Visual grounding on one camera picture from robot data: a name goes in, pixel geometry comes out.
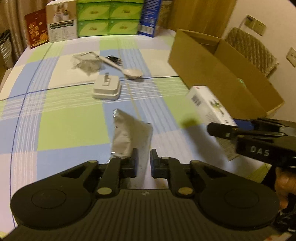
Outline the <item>person's right hand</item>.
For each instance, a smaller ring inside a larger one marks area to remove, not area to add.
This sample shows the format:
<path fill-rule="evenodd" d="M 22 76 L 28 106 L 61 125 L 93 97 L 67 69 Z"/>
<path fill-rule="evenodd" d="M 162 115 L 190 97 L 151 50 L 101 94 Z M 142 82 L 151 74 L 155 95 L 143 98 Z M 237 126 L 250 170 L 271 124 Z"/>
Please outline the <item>person's right hand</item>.
<path fill-rule="evenodd" d="M 280 200 L 280 209 L 288 206 L 288 195 L 295 195 L 296 178 L 295 173 L 282 171 L 276 168 L 275 192 Z"/>

